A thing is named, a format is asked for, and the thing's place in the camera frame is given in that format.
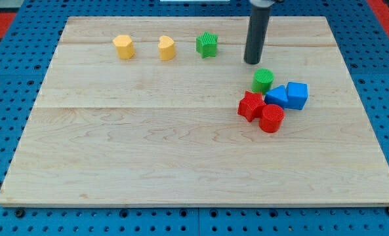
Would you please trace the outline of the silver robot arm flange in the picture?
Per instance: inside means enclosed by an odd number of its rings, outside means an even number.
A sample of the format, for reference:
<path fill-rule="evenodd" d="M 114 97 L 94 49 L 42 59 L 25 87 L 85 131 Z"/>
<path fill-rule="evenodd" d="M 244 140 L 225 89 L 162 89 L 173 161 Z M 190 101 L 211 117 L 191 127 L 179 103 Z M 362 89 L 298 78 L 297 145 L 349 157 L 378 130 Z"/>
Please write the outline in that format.
<path fill-rule="evenodd" d="M 250 4 L 259 8 L 268 8 L 271 7 L 276 0 L 249 0 Z"/>

